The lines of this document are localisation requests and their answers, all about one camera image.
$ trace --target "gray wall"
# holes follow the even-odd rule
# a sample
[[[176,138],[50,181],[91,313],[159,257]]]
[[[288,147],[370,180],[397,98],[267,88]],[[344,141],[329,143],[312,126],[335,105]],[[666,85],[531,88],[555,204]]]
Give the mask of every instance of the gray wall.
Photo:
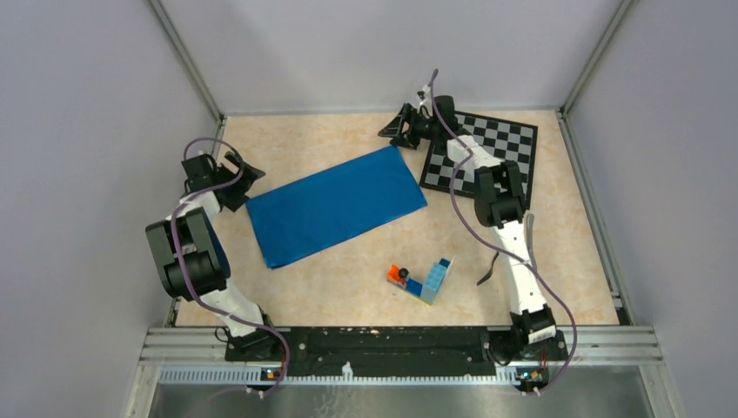
[[[2,2],[0,34],[0,416],[119,416],[167,307],[144,227],[215,125],[143,0]]]
[[[225,113],[560,105],[619,0],[164,0]]]
[[[640,2],[574,111],[637,319],[689,416],[735,416],[738,3]]]

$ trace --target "beige tabletop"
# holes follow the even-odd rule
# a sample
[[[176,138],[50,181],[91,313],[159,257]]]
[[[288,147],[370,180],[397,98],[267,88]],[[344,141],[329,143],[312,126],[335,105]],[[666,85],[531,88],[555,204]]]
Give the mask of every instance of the beige tabletop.
[[[478,113],[539,127],[531,203],[538,268],[571,308],[577,323],[617,324],[554,112]],[[249,164],[266,172],[248,193],[253,197],[387,146],[377,131],[393,116],[231,117],[224,140],[236,146]],[[427,149],[427,141],[417,150],[400,149],[416,179]],[[448,193],[421,190],[427,207],[275,270],[264,263],[246,210],[224,210],[214,227],[231,262],[231,286],[237,286],[281,326],[510,324],[505,270],[496,265],[493,277],[476,285],[489,269],[493,251],[461,225]],[[476,221],[473,200],[459,198],[459,204],[475,229],[488,237],[489,232]],[[411,276],[422,280],[441,257],[456,259],[432,305],[386,281],[391,264],[407,268]],[[557,323],[568,324],[563,309],[547,299]],[[217,324],[212,314],[192,303],[179,308],[177,325]]]

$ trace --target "light blue toy block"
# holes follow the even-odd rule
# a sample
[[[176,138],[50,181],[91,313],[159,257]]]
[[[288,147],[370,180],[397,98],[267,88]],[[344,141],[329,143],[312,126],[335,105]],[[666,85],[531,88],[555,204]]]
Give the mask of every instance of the light blue toy block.
[[[441,264],[434,264],[431,268],[431,272],[426,277],[426,282],[423,283],[423,289],[420,291],[420,298],[428,303],[433,302],[436,294],[440,289],[440,285],[443,283],[444,277],[446,277],[447,268]]]

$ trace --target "checkered board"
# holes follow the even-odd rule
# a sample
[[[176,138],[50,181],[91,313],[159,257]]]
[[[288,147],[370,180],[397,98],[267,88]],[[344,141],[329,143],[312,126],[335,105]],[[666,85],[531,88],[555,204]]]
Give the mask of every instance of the checkered board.
[[[538,127],[509,120],[456,112],[461,127],[474,136],[474,140],[497,158],[518,163],[525,193],[525,208],[530,208],[533,188],[533,162]],[[426,164],[420,176],[420,186],[448,192],[451,184],[453,161],[431,144]],[[453,182],[457,196],[474,197],[474,173],[459,170]],[[496,185],[501,192],[505,190]]]

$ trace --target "wooden table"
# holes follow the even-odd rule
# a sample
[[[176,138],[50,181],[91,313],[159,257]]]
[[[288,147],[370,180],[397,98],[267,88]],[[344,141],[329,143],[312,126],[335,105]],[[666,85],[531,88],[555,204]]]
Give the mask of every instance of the wooden table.
[[[537,125],[531,210],[533,242],[543,278],[569,305],[577,323],[617,324],[610,290],[553,111],[477,112]],[[257,196],[387,145],[377,131],[387,113],[228,118],[224,140],[266,176],[248,193]],[[428,142],[400,149],[419,179]],[[289,266],[268,269],[245,209],[225,210],[214,227],[231,262],[231,285],[257,302],[282,326],[411,326],[510,324],[504,269],[477,287],[493,252],[478,243],[457,219],[447,193],[422,189],[428,207]],[[460,208],[482,236],[473,201]],[[455,256],[453,270],[429,306],[386,282],[391,264],[425,278],[441,257]],[[559,324],[569,319],[547,297]],[[177,325],[217,325],[192,303],[179,308]]]

